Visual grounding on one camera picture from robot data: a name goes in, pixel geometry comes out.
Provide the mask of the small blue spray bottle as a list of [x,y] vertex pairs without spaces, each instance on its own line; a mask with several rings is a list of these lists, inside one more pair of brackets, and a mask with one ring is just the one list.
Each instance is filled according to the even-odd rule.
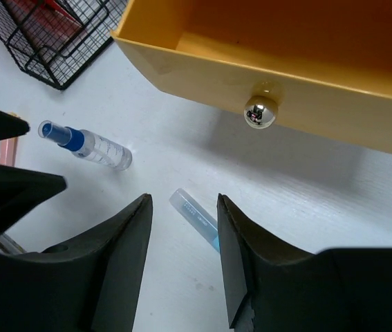
[[92,131],[64,127],[46,120],[39,125],[38,134],[82,160],[121,171],[128,169],[132,163],[132,153],[128,148]]

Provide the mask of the yellow drawer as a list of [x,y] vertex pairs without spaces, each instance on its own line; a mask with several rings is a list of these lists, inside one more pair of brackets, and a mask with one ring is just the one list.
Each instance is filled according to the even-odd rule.
[[392,1],[130,1],[111,36],[160,91],[392,154]]

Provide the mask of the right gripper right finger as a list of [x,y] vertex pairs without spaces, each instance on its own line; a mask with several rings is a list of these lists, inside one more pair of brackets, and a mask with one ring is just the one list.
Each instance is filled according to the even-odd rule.
[[392,331],[392,248],[306,252],[217,200],[228,324],[235,331]]

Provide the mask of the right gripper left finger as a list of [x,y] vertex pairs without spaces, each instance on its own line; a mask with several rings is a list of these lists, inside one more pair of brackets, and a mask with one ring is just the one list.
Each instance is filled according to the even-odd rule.
[[0,253],[0,331],[131,331],[152,216],[143,194],[42,252]]

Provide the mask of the red A4 file folder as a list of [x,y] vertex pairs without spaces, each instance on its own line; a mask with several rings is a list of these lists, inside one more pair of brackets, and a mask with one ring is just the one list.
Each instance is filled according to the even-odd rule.
[[30,51],[62,52],[85,31],[67,1],[2,1],[15,23],[6,46]]

